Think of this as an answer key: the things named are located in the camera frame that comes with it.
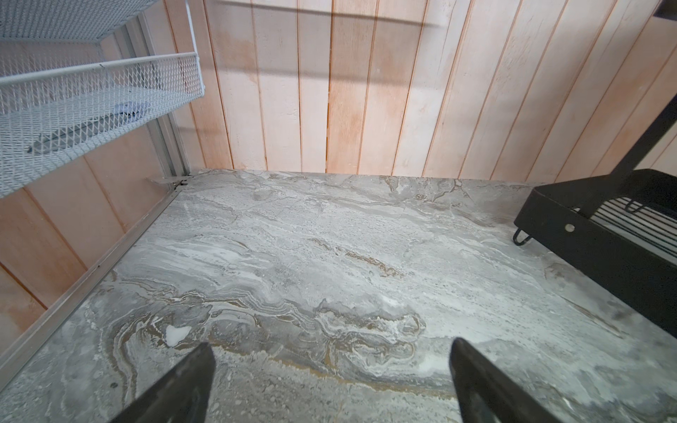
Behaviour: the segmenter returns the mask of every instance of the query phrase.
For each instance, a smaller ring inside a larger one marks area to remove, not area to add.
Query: mesh basket
[[[0,40],[97,43],[156,0],[2,0]]]
[[[203,94],[195,53],[0,78],[0,197]]]

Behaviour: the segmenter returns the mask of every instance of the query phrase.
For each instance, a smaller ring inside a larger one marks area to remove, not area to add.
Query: white spot on floor
[[[167,333],[165,335],[165,342],[169,347],[176,347],[179,342],[184,340],[192,329],[191,326],[184,326],[182,328],[175,328],[172,325],[167,326]]]

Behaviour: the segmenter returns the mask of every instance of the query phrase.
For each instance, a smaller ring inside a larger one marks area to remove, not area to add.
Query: black metal prong
[[[522,229],[517,228],[517,231],[515,234],[512,236],[512,242],[515,243],[516,246],[521,247],[522,245],[526,244],[527,241],[531,239],[531,235],[528,235],[526,238],[524,238],[521,241],[517,240],[517,237],[519,236],[519,233],[522,232]]]
[[[627,203],[626,206],[624,207],[624,210],[625,210],[626,212],[628,212],[628,213],[635,214],[635,213],[637,213],[638,211],[642,210],[642,209],[644,208],[644,206],[645,206],[644,204],[640,204],[639,207],[633,209],[633,208],[631,208],[633,204],[635,204],[635,200],[630,200],[630,201],[628,201],[628,203]]]

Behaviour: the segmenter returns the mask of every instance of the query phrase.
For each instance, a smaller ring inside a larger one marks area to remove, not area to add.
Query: black metal shelf
[[[513,237],[537,240],[672,336],[677,177],[634,168],[675,123],[677,95],[609,175],[534,188]]]

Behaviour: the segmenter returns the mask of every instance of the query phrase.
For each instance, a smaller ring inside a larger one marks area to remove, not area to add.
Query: wood paneling
[[[616,2],[533,164],[528,181],[554,182],[557,178],[656,4],[656,0]]]
[[[334,0],[327,172],[357,173],[376,0]]]
[[[0,202],[0,263],[50,306],[85,266],[26,190]]]
[[[192,1],[236,168],[584,177],[673,94],[647,93],[677,43],[659,0]]]
[[[146,19],[146,26],[151,29],[147,34],[148,39],[146,40],[150,45],[151,54],[177,53],[164,1],[158,1],[146,9],[143,17]],[[185,153],[185,159],[188,161],[190,172],[196,173],[205,169],[206,165],[204,163],[204,155],[202,154],[202,146],[200,145],[200,136],[195,128],[192,104],[186,104],[174,110],[172,115],[181,136],[183,152]]]
[[[0,267],[0,354],[45,311]]]
[[[146,127],[87,153],[85,160],[103,189],[125,231],[134,226],[162,197],[162,168]]]
[[[524,181],[604,25],[613,0],[569,0],[492,179]]]
[[[473,1],[423,176],[458,177],[519,4]]]
[[[659,156],[656,163],[653,164],[652,169],[677,176],[677,141],[675,139],[672,140],[665,151]]]
[[[490,179],[566,1],[522,0],[461,178]]]
[[[637,104],[602,160],[592,172],[592,176],[606,175],[611,172],[623,156],[630,151],[635,141],[647,130],[656,116],[670,102],[675,93],[677,93],[677,52],[673,51],[651,88]]]
[[[265,170],[259,69],[251,4],[248,1],[226,3],[220,0],[206,0],[205,3],[233,164],[235,169]]]
[[[470,0],[428,0],[393,175],[421,176]]]
[[[204,97],[191,102],[194,124],[200,138],[204,165],[208,169],[232,169],[226,120],[219,81],[217,79],[214,56],[210,40],[210,32],[202,0],[189,0],[190,13],[193,19],[195,40],[200,55],[200,69],[206,89]],[[166,0],[165,5],[170,18],[174,42],[179,53],[193,51],[193,43],[188,27],[188,15],[185,12],[184,0]]]
[[[357,167],[363,175],[393,172],[425,6],[426,0],[379,1]]]
[[[324,173],[332,0],[298,0],[301,170]]]
[[[637,165],[638,169],[649,169],[656,163],[656,160],[663,154],[672,140],[677,137],[677,123],[672,125],[668,132],[658,141],[658,143],[651,149],[651,151],[642,159]]]
[[[671,20],[651,18],[576,142],[556,181],[592,174],[676,45],[677,24]]]
[[[26,190],[88,268],[125,234],[82,157],[31,183]]]
[[[268,170],[300,172],[297,0],[257,0],[253,16]]]

